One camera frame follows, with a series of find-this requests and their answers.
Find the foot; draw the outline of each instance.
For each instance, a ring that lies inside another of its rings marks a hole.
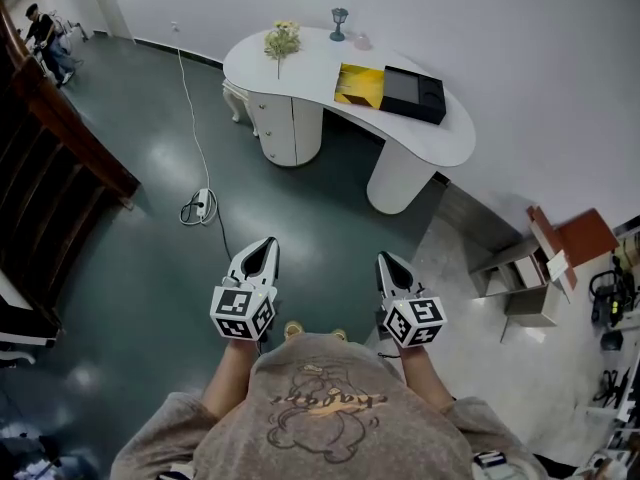
[[[336,329],[331,331],[331,334],[342,341],[347,341],[347,333],[344,329]]]
[[[296,322],[295,320],[290,320],[284,326],[284,339],[289,340],[291,337],[296,334],[303,334],[304,329],[300,322]]]
[[[66,83],[71,80],[71,77],[75,74],[75,71],[69,71],[64,78],[62,79],[62,85],[66,85]]]

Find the person in black clothing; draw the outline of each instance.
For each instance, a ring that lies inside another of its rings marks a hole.
[[[66,84],[75,73],[75,65],[73,59],[64,53],[60,46],[53,20],[47,14],[38,11],[38,4],[30,5],[26,16],[33,22],[26,40],[35,38],[36,45],[42,53],[42,59],[56,77],[58,87]]]

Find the wooden staircase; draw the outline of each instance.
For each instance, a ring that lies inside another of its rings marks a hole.
[[[59,324],[56,299],[85,238],[139,182],[44,75],[1,2],[0,38],[0,270]]]

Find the candle holder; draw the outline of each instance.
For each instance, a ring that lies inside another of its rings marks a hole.
[[[340,25],[347,20],[349,11],[342,7],[336,7],[335,9],[331,9],[331,14],[333,14],[333,22],[336,24],[336,29],[331,32],[329,39],[332,41],[344,41],[344,34],[340,32]]]

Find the green floor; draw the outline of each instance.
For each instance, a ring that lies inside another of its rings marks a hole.
[[[55,348],[33,367],[4,371],[2,382],[28,424],[104,477],[167,393],[198,392],[209,380],[224,347],[209,304],[228,261],[218,222],[178,221],[205,178],[177,57],[106,38],[75,53],[85,63],[65,93],[142,186],[135,209],[103,219],[78,258],[59,301],[65,332]],[[231,120],[222,72],[192,61],[185,69],[231,253],[270,235],[280,243],[271,345],[292,318],[364,341],[379,302],[376,253],[411,259],[441,186],[430,183],[398,216],[381,215],[365,195],[381,148],[364,132],[325,112],[318,157],[276,167],[247,120]]]

